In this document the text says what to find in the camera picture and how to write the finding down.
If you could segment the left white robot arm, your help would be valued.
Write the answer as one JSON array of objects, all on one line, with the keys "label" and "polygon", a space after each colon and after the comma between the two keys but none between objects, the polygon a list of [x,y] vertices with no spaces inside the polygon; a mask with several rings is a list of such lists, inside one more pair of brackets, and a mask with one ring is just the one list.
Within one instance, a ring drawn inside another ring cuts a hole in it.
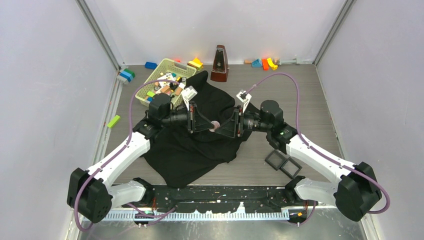
[{"label": "left white robot arm", "polygon": [[145,117],[131,125],[128,137],[104,159],[86,170],[75,169],[70,175],[67,204],[74,216],[84,216],[93,224],[103,220],[110,210],[129,203],[148,207],[154,199],[153,186],[137,177],[125,184],[115,180],[137,158],[146,154],[157,142],[164,128],[185,127],[192,134],[214,128],[214,124],[197,111],[193,98],[197,91],[186,87],[181,92],[184,106],[171,108],[171,97],[166,93],[155,95]]}]

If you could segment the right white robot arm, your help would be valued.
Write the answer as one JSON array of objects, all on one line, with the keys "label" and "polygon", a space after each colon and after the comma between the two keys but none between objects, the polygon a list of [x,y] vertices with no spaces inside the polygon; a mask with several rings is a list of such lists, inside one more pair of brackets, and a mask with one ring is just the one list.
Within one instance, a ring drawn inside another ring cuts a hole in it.
[{"label": "right white robot arm", "polygon": [[285,155],[298,159],[323,175],[328,181],[314,181],[297,176],[285,185],[285,198],[291,205],[311,200],[335,206],[346,218],[358,222],[382,199],[382,190],[373,168],[365,163],[354,164],[338,158],[307,139],[284,120],[283,110],[274,100],[261,103],[259,112],[247,106],[251,95],[240,91],[242,105],[215,133],[236,138],[245,132],[266,133],[266,140]]}]

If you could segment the black garment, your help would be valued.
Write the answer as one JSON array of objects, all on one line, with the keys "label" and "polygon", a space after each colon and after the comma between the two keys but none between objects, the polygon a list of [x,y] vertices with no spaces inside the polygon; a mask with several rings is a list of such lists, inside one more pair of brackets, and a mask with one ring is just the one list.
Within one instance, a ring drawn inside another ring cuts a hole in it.
[{"label": "black garment", "polygon": [[[233,113],[235,99],[209,84],[208,76],[203,70],[188,78],[186,83],[197,91],[193,101],[198,111],[210,121],[223,123]],[[209,130],[189,133],[183,126],[166,127],[143,157],[167,186],[184,188],[217,165],[234,160],[240,145],[251,134],[245,131],[242,137],[230,138]]]}]

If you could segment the round pink brooch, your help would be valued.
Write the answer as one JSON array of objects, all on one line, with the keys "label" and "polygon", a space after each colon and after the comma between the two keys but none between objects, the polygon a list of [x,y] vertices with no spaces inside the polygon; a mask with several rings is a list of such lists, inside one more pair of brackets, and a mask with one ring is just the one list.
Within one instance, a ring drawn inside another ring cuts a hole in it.
[{"label": "round pink brooch", "polygon": [[213,128],[209,129],[209,131],[215,132],[220,127],[220,123],[218,121],[215,121],[215,120],[213,120],[211,123],[213,124]]}]

